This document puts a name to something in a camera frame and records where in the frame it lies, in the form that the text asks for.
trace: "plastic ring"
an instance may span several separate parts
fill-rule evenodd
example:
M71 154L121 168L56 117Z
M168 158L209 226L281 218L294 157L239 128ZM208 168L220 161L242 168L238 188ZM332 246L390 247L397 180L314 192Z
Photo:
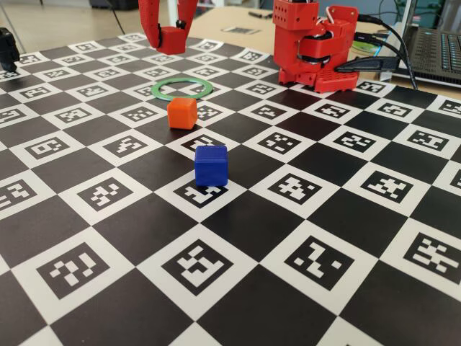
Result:
M170 79L164 79L163 81L160 81L156 85L152 86L151 88L152 95L157 97L158 99L164 99L165 101L171 101L172 99L175 98L175 96L162 94L160 91L160 88L167 84L179 83L179 82L184 82L184 81L188 81L190 83L198 83L204 87L204 90L195 95L187 95L187 96L182 96L182 97L186 97L189 99L199 99L200 97L207 96L209 93L213 91L213 85L211 85L211 83L208 81L205 81L200 78L184 77L184 78L170 78Z

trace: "blue cube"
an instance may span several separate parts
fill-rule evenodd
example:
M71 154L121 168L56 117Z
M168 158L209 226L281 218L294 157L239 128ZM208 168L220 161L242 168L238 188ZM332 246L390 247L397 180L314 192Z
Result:
M195 184L228 184L228 149L225 146L198 146L195 149Z

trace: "wooden table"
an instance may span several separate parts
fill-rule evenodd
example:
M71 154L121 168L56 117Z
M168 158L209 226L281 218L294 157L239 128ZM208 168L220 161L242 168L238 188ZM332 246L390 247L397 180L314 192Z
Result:
M194 20L190 36L219 40L225 43L241 45L273 54L275 25L272 24L271 19L259 19L249 16L249 11L258 12L263 15L271 13L269 10L255 10L234 6L212 9ZM229 27L245 27L260 31L252 35L223 31ZM361 32L376 32L382 28L373 24L358 23L357 29ZM365 55L361 55L355 50L351 50L349 53L349 59L353 59L356 56ZM361 77L366 79L377 79L377 74L362 73ZM391 82L402 87L405 86L411 88L410 81L407 79L393 77ZM461 90L458 88L427 83L424 81L418 81L418 86L420 90L425 92L461 99Z

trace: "laptop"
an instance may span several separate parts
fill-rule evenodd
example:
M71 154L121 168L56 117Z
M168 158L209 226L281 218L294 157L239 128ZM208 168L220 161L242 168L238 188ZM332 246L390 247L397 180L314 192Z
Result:
M461 88L461 32L445 32L412 25L418 0L408 0L400 33L418 80ZM400 62L396 76L408 78Z

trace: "laptop keyboard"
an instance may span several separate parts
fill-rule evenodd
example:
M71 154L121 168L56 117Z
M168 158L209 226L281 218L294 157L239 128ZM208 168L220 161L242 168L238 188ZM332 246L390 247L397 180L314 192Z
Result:
M461 72L461 35L442 34L442 68Z

